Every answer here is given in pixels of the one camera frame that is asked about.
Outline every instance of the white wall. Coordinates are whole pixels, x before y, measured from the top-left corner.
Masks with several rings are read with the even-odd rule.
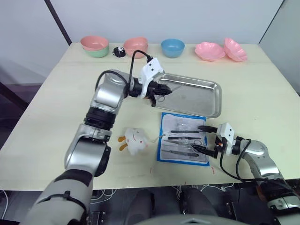
[[[42,83],[67,48],[43,0],[1,0],[1,82]]]
[[[71,40],[89,34],[110,42],[145,36],[150,43],[258,44],[282,0],[52,0]]]
[[[260,46],[300,93],[300,0],[286,0]]]

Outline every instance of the black pole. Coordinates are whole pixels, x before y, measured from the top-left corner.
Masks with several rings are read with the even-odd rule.
[[[67,32],[66,32],[64,26],[62,25],[62,23],[61,23],[61,21],[60,21],[60,18],[58,17],[58,15],[57,15],[55,9],[53,8],[52,3],[50,2],[50,0],[45,0],[45,3],[46,3],[46,5],[48,6],[48,9],[49,9],[50,13],[52,14],[53,19],[55,20],[57,26],[59,27],[59,29],[60,29],[62,35],[64,36],[65,40],[67,41],[67,44],[68,44],[68,45],[71,45],[71,44],[72,44],[72,41],[71,41],[69,35],[67,34]]]
[[[273,20],[274,20],[274,19],[275,19],[275,17],[277,16],[277,13],[278,13],[278,12],[279,12],[279,10],[281,9],[281,7],[282,7],[282,5],[283,5],[283,3],[284,3],[284,2],[285,2],[285,0],[283,0],[283,1],[282,1],[282,3],[280,4],[279,8],[277,9],[277,12],[276,12],[276,13],[275,13],[275,15],[273,16],[273,19],[271,20],[270,24],[268,25],[268,27],[267,27],[266,31],[265,31],[265,32],[264,32],[264,34],[262,35],[262,38],[259,40],[258,44],[260,44],[260,43],[261,43],[261,41],[262,41],[263,37],[264,37],[264,36],[265,36],[265,34],[267,33],[267,31],[268,31],[269,27],[271,26],[271,24],[272,24]]]
[[[12,92],[8,87],[0,82],[0,95],[6,97],[9,101],[14,103],[20,109],[24,110],[27,108],[28,103]]]

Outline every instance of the pink scalloped dish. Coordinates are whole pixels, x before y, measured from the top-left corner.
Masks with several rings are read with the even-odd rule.
[[[245,50],[231,38],[225,38],[224,51],[229,58],[236,62],[246,61],[248,59]]]
[[[220,45],[211,42],[202,42],[197,44],[195,53],[202,60],[211,62],[216,61],[226,55],[224,49]]]

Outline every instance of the blue bowl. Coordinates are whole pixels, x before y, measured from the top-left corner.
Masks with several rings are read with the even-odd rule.
[[[184,43],[178,39],[166,39],[161,43],[161,48],[166,57],[177,58],[184,49]]]

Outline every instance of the green bowl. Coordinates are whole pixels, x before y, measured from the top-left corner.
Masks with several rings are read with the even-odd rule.
[[[108,46],[106,46],[103,49],[97,50],[97,51],[88,51],[85,49],[84,49],[84,51],[93,58],[101,58],[108,54]]]

